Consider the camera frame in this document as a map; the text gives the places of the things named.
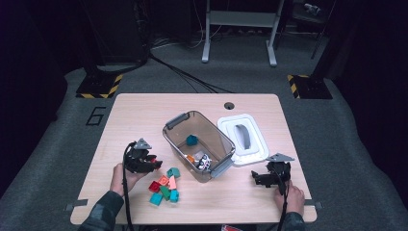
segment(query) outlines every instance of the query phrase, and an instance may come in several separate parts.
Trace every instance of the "wooden table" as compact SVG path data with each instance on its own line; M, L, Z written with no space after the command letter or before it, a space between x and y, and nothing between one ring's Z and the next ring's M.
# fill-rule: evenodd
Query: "wooden table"
M227 110L224 104L234 104ZM75 207L71 222L81 224L92 206L109 189L113 167L122 161L128 143L144 138L152 149L150 154L163 161L162 167L143 177L129 192L132 222L135 224L203 224L203 223L265 223L278 222L280 213L272 199L276 186L267 189L256 185L251 170L268 173L267 162L244 167L230 167L223 175L199 183L183 166L162 130L172 118L188 111L198 111L217 124L220 117L249 114L254 117L263 134L270 155L277 152L294 157L291 162L293 184L311 195L298 161L291 133L279 99L274 94L136 94L117 96L101 140L89 167L87 178L78 199L87 199L87 206ZM180 198L177 203L163 200L160 206L149 202L151 182L178 167ZM126 223L125 206L116 223ZM315 206L305 206L306 222L316 220Z

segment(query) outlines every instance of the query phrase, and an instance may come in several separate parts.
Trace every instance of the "sleeve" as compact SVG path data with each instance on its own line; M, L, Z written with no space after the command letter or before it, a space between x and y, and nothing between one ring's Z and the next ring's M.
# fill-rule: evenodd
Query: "sleeve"
M306 225L302 215L291 212L287 213L284 220L285 231L305 231Z
M123 198L116 192L106 192L93 206L88 218L78 231L114 230L116 216L123 205Z

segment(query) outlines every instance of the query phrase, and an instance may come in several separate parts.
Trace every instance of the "gray plastic bin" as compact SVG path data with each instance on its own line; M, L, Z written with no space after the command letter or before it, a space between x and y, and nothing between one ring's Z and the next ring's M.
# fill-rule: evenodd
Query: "gray plastic bin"
M163 128L163 136L184 166L201 183L220 176L233 165L231 157L235 152L234 143L197 111L190 111L170 120ZM195 136L197 144L188 145L188 136ZM206 159L203 158L204 154L210 158L211 164L206 169L200 169L200 162ZM195 159L194 163L189 161L188 155Z

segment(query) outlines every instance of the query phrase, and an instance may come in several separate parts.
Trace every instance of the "yellow and black hazard tape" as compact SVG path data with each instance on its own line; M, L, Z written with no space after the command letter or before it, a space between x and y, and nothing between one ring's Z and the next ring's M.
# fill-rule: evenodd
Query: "yellow and black hazard tape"
M114 84L112 85L111 89L107 93L77 93L76 97L78 98L112 98L117 91L119 86L120 80L122 80L123 75L119 75L116 77Z
M309 78L308 75L288 75L289 84L291 85L291 90L294 98L300 98L299 91L297 89L296 84L294 83L294 76L302 77L302 78Z

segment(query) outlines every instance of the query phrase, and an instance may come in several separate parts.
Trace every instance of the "toy block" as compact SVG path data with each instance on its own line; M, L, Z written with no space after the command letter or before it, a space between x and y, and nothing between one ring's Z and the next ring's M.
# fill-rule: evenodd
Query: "toy block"
M177 186L176 186L176 178L172 175L171 177L170 177L170 179L168 180L168 188L170 189L170 190L175 190L175 189L177 189Z
M158 181L161 185L166 186L168 184L168 177L162 175Z
M160 183L153 181L149 186L149 190L153 193L158 193L160 191L160 186Z
M180 177L180 170L177 167L172 167L167 171L167 177L170 178L171 176L174 176L175 178Z
M238 229L236 227L233 227L233 226L223 224L222 227L221 227L221 231L242 231L242 230Z
M198 144L198 137L194 136L194 135L189 135L186 138L186 145L187 146L194 146Z
M162 192L165 200L170 199L170 190L166 186L160 186L160 191Z
M187 158L187 160L189 160L194 165L195 159L192 155L184 155L184 156Z
M153 193L152 196L150 197L150 203L155 204L157 206L160 205L162 202L163 196L159 193Z
M172 190L170 193L170 201L171 202L177 202L179 197L179 192L176 190Z

